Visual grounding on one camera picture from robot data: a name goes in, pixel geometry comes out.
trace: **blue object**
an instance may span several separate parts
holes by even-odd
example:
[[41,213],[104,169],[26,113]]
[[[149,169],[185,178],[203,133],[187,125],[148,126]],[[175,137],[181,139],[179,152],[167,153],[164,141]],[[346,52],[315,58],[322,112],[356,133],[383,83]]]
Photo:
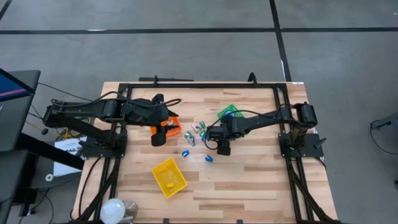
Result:
[[27,96],[31,87],[0,68],[0,101]]
[[205,160],[206,160],[207,162],[213,162],[213,161],[214,161],[214,159],[211,158],[211,156],[209,156],[209,155],[206,156]]
[[232,113],[233,112],[233,110],[226,110],[225,111],[225,115],[228,115],[228,114],[230,114],[230,113]]
[[185,151],[182,152],[182,156],[183,157],[186,157],[188,154],[189,154],[189,150],[185,150]]

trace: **orange object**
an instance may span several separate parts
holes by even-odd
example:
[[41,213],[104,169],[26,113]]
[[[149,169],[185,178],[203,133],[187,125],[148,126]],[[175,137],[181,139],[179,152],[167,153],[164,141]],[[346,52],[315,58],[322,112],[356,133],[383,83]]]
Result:
[[[167,121],[163,121],[161,123],[162,126],[166,126],[168,124],[169,125],[177,125],[178,128],[174,128],[174,129],[168,130],[167,133],[166,133],[166,137],[167,138],[169,138],[171,136],[174,136],[174,135],[176,135],[176,134],[181,132],[181,125],[180,125],[180,121],[178,120],[178,117],[169,117],[169,119]],[[156,127],[153,127],[153,126],[150,127],[150,132],[152,134],[156,134]]]

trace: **screen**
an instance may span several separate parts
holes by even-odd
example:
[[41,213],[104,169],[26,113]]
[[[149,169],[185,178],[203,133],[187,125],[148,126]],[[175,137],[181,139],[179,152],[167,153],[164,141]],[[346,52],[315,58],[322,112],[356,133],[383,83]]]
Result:
[[29,95],[29,90],[9,78],[10,74],[0,71],[0,101]]

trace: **computer monitor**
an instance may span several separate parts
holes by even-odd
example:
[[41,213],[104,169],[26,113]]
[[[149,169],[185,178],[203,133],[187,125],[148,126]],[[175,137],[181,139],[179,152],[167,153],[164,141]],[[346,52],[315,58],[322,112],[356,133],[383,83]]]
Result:
[[33,94],[34,89],[0,68],[0,102]]

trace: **wire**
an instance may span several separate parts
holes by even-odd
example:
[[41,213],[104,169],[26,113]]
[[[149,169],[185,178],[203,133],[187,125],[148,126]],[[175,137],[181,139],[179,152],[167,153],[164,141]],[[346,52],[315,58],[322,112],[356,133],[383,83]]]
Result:
[[[49,193],[49,191],[50,191],[50,189],[48,188],[48,189],[45,191],[44,195],[47,195],[47,194]],[[33,206],[33,208],[31,208],[30,210],[33,210],[33,209],[37,208],[37,207],[44,201],[44,199],[45,199],[45,197],[43,197],[43,198],[40,200],[40,202],[39,202],[38,204],[36,204],[35,206]]]
[[43,117],[39,114],[39,112],[37,112],[35,106],[33,106],[33,105],[30,105],[30,106],[31,106],[31,107],[33,108],[33,110],[36,112],[37,116],[39,116],[40,118],[43,119]]
[[83,193],[86,189],[86,184],[88,182],[88,178],[90,177],[91,172],[93,171],[93,168],[95,166],[95,164],[97,164],[97,162],[101,159],[101,157],[99,157],[97,160],[95,160],[95,162],[93,163],[93,165],[91,166],[90,170],[88,171],[86,180],[85,180],[85,184],[83,184],[83,188],[81,189],[81,193],[80,193],[80,199],[79,199],[79,217],[81,216],[81,201],[83,200]]
[[9,197],[9,198],[3,200],[2,202],[0,202],[0,205],[1,205],[2,203],[4,203],[4,202],[7,202],[7,201],[10,200],[11,198],[12,198],[12,197]]
[[315,157],[315,159],[322,163],[322,165],[325,167],[325,170],[327,170],[325,162],[320,157]]
[[158,103],[156,105],[140,105],[139,103],[135,103],[132,100],[130,100],[129,98],[123,96],[122,94],[120,94],[119,92],[116,91],[109,91],[107,93],[105,93],[104,95],[100,96],[99,98],[89,102],[89,103],[79,103],[79,104],[75,104],[75,105],[63,105],[61,103],[58,103],[59,101],[56,99],[52,99],[51,103],[55,106],[59,106],[59,107],[64,107],[64,108],[77,108],[77,107],[81,107],[81,106],[88,106],[88,105],[92,105],[94,103],[99,102],[100,100],[102,100],[105,96],[108,96],[110,94],[116,94],[118,96],[120,96],[122,99],[126,100],[127,102],[131,103],[132,105],[136,105],[136,106],[140,106],[143,108],[149,108],[149,107],[155,107],[155,106],[161,106],[161,105],[165,105],[165,106],[174,106],[177,105],[181,102],[181,99],[172,99],[163,103]]
[[76,96],[76,95],[73,95],[73,94],[68,93],[68,92],[66,92],[66,91],[63,91],[63,90],[60,90],[60,89],[58,89],[58,88],[52,87],[52,86],[50,86],[50,85],[48,85],[48,84],[44,84],[44,83],[41,83],[41,82],[39,82],[39,84],[40,84],[40,85],[43,85],[43,86],[46,86],[46,87],[49,87],[49,88],[51,88],[51,89],[53,89],[53,90],[60,91],[61,93],[68,94],[68,95],[70,95],[70,96],[73,96],[73,97],[82,99],[82,100],[91,101],[91,100],[86,99],[86,98],[83,98],[83,97],[81,97],[81,96]]
[[54,185],[54,186],[52,186],[52,187],[49,187],[49,190],[51,190],[51,189],[53,189],[53,188],[56,188],[56,187],[59,187],[59,186],[62,186],[62,185],[64,185],[64,184],[67,184],[67,183],[69,183],[69,182],[71,182],[71,181],[74,181],[74,180],[76,180],[78,177],[80,177],[80,175],[77,175],[76,177],[74,177],[74,178],[72,178],[72,179],[70,179],[70,180],[67,180],[67,181],[65,181],[65,182],[62,183],[62,184],[58,184],[58,185]]
[[[263,117],[266,117],[266,118],[275,118],[275,117],[279,114],[280,109],[281,109],[282,106],[292,106],[292,105],[291,105],[291,104],[288,104],[288,103],[282,103],[281,105],[279,105],[279,107],[278,107],[276,113],[275,113],[273,116],[268,116],[268,115],[264,115],[264,114],[261,114],[261,113],[258,113],[258,112],[249,111],[249,110],[237,110],[237,111],[232,111],[232,112],[230,112],[230,113],[228,113],[228,114],[224,114],[222,117],[218,118],[213,124],[211,124],[210,126],[208,126],[205,134],[206,134],[206,136],[207,136],[207,135],[208,135],[208,132],[209,132],[209,129],[210,129],[211,127],[213,127],[217,122],[219,122],[221,119],[223,119],[223,118],[224,118],[225,116],[227,116],[227,115],[231,115],[231,114],[238,113],[238,112],[248,112],[248,113],[256,114],[256,115],[263,116]],[[210,149],[210,150],[216,150],[216,149],[218,149],[218,146],[217,146],[216,148],[210,148],[210,147],[207,145],[206,141],[205,141],[205,146],[206,146],[208,149]]]
[[32,115],[33,117],[37,118],[37,119],[41,119],[43,120],[43,118],[38,117],[37,115],[32,114],[31,112],[28,112],[28,114]]
[[373,142],[374,142],[375,145],[376,145],[380,150],[382,150],[383,152],[388,153],[388,154],[391,154],[391,155],[398,155],[398,153],[396,153],[396,152],[389,152],[389,151],[383,149],[383,148],[376,142],[376,140],[374,140],[373,134],[372,134],[372,125],[373,125],[373,123],[375,123],[376,121],[379,121],[379,120],[372,121],[372,122],[371,122],[371,126],[370,126],[371,138],[372,138]]
[[52,220],[53,220],[53,218],[54,218],[54,206],[52,205],[52,202],[51,202],[51,200],[50,200],[50,198],[49,198],[49,196],[47,196],[47,194],[44,194],[43,192],[40,192],[45,198],[47,198],[47,200],[49,200],[49,202],[50,202],[50,205],[51,205],[51,219],[50,219],[50,221],[49,221],[49,224],[51,224],[52,223]]

